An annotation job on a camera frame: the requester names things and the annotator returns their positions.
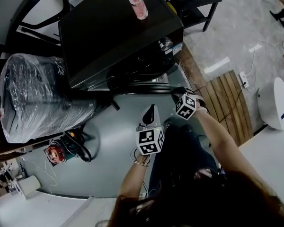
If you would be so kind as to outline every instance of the black metal table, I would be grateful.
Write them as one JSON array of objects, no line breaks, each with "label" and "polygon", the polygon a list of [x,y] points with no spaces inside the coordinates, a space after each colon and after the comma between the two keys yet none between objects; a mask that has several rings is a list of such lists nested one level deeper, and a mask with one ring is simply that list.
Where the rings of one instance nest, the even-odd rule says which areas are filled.
[{"label": "black metal table", "polygon": [[[210,21],[212,20],[217,5],[221,1],[222,0],[171,0],[171,3],[175,6],[184,28],[205,22],[203,31],[206,31]],[[212,7],[208,16],[205,17],[198,7],[207,4],[212,4]]]}]

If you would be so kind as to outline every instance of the floor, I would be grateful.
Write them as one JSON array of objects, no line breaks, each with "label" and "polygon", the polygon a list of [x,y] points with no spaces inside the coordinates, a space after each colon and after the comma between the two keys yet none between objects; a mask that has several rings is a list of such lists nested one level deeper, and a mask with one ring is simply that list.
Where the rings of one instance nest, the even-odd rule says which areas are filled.
[{"label": "floor", "polygon": [[[180,67],[169,75],[169,83],[172,86],[187,87]],[[136,148],[134,133],[141,120],[142,111],[150,104],[155,104],[158,107],[161,122],[164,122],[173,116],[175,103],[171,95],[125,95],[116,96],[115,101],[120,106],[119,111],[109,107],[105,113],[87,122],[84,128],[84,132],[92,138],[86,141],[85,147],[92,155],[98,152],[95,160],[86,163],[77,158],[56,165],[54,167],[57,175],[56,186],[50,186],[54,184],[54,181],[35,164],[24,162],[27,173],[39,179],[41,190],[50,192],[50,186],[51,191],[57,194],[84,197],[91,195],[96,198],[117,196],[121,182],[132,165],[129,154]],[[189,123],[198,135],[204,135],[197,119],[193,118]],[[211,148],[208,148],[208,139],[200,137],[200,141],[204,149],[212,153]],[[44,169],[46,156],[43,149],[26,154],[25,159]],[[149,182],[153,161],[154,157],[151,158],[150,167],[147,169],[146,185]]]},{"label": "floor", "polygon": [[[200,10],[206,15],[209,8]],[[203,24],[185,30],[185,43],[206,81],[230,70],[237,75],[241,71],[249,73],[255,51],[254,69],[248,76],[251,92],[243,91],[254,131],[263,125],[257,108],[257,89],[284,69],[284,28],[269,14],[269,10],[281,9],[276,0],[223,0],[205,33]]]}]

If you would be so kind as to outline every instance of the wooden pallet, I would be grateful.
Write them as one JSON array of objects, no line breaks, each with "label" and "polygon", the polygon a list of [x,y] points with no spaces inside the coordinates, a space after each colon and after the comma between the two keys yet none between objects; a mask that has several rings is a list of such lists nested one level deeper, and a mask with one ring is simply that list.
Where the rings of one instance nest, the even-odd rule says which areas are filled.
[{"label": "wooden pallet", "polygon": [[206,102],[210,115],[219,121],[238,146],[253,137],[244,95],[234,71],[229,71],[196,91]]}]

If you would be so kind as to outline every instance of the wooden slat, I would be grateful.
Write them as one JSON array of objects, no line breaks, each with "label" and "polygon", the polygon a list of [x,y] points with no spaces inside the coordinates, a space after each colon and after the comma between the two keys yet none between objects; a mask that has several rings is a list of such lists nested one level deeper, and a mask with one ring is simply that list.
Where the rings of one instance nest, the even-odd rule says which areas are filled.
[{"label": "wooden slat", "polygon": [[216,113],[216,111],[215,111],[215,109],[214,109],[214,106],[213,106],[213,103],[212,103],[212,101],[211,101],[211,99],[210,99],[210,97],[209,97],[209,95],[208,95],[208,92],[207,92],[206,87],[200,88],[200,93],[201,93],[201,95],[202,95],[202,97],[203,97],[203,99],[204,99],[204,101],[205,101],[205,103],[206,103],[206,107],[207,107],[207,109],[208,109],[210,115],[211,115],[215,120],[218,121],[217,113]]},{"label": "wooden slat", "polygon": [[229,134],[232,136],[233,140],[237,143],[237,145],[239,144],[238,142],[238,134],[236,132],[234,123],[232,121],[233,118],[233,114],[231,114],[229,108],[230,108],[230,103],[227,99],[227,95],[225,93],[225,90],[223,88],[223,85],[220,81],[220,78],[215,78],[212,81],[213,84],[213,88],[217,94],[217,97],[219,99],[221,108],[223,110],[223,114],[224,116],[226,116],[226,124],[227,124],[227,128],[228,128],[228,132]]},{"label": "wooden slat", "polygon": [[[233,81],[233,83],[236,87],[237,93],[239,94],[240,91],[241,91],[241,86],[239,84],[238,78],[236,77],[236,74],[233,70],[230,71],[230,75],[231,75],[232,81]],[[251,139],[254,136],[254,134],[253,134],[253,130],[252,130],[250,115],[249,115],[249,112],[248,112],[248,108],[247,108],[246,101],[245,101],[243,93],[240,94],[240,101],[241,101],[242,108],[243,108],[244,115],[245,115],[245,120],[246,120],[246,124],[247,124],[247,128],[248,128],[248,135],[249,135],[249,138]]]},{"label": "wooden slat", "polygon": [[198,67],[185,43],[183,43],[182,51],[179,52],[176,57],[178,58],[178,60],[180,60],[180,65],[182,66],[182,69],[186,74],[189,83],[191,85],[195,84],[196,88],[205,86],[206,82],[203,78],[203,75],[201,74],[200,68]]},{"label": "wooden slat", "polygon": [[213,85],[211,82],[208,82],[206,84],[206,89],[207,89],[207,92],[208,92],[208,95],[213,103],[213,107],[216,111],[216,114],[217,114],[217,118],[218,118],[218,121],[221,122],[221,124],[223,125],[223,127],[228,131],[228,127],[227,127],[227,123],[224,119],[224,114],[223,114],[223,110],[221,108],[221,105],[219,103],[219,99],[216,95],[216,92],[214,91],[214,88],[213,88]]},{"label": "wooden slat", "polygon": [[244,114],[244,111],[243,111],[243,108],[242,108],[241,100],[240,100],[239,94],[237,92],[237,89],[236,89],[236,87],[233,83],[233,80],[231,78],[230,73],[229,72],[225,73],[225,77],[226,77],[226,80],[228,82],[228,85],[230,86],[232,96],[233,96],[235,103],[236,103],[236,107],[237,107],[237,110],[238,110],[238,113],[239,113],[242,129],[243,129],[244,139],[245,139],[245,142],[246,142],[246,141],[249,140],[249,131],[248,131],[248,128],[247,128],[247,123],[246,123],[246,120],[245,120],[245,114]]},{"label": "wooden slat", "polygon": [[239,136],[239,146],[240,146],[240,145],[244,144],[245,138],[244,138],[244,133],[243,133],[243,129],[242,129],[241,121],[240,121],[239,112],[238,112],[238,109],[235,107],[235,99],[233,98],[233,95],[231,93],[231,89],[228,85],[228,82],[226,80],[225,75],[221,75],[219,77],[220,77],[221,83],[223,85],[223,88],[225,90],[225,93],[227,95],[228,101],[230,103],[229,110],[233,109],[232,113],[233,113],[235,125],[237,126],[236,130],[237,130],[237,133],[238,133],[238,136]]}]

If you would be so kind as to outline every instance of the long brown hair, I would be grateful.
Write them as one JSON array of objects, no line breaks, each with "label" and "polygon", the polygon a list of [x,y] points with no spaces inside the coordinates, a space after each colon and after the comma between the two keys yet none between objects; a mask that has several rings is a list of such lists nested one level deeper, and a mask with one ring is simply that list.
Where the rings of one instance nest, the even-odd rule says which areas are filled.
[{"label": "long brown hair", "polygon": [[215,225],[284,226],[284,204],[261,182],[241,172],[192,180],[144,200],[119,196],[109,227]]}]

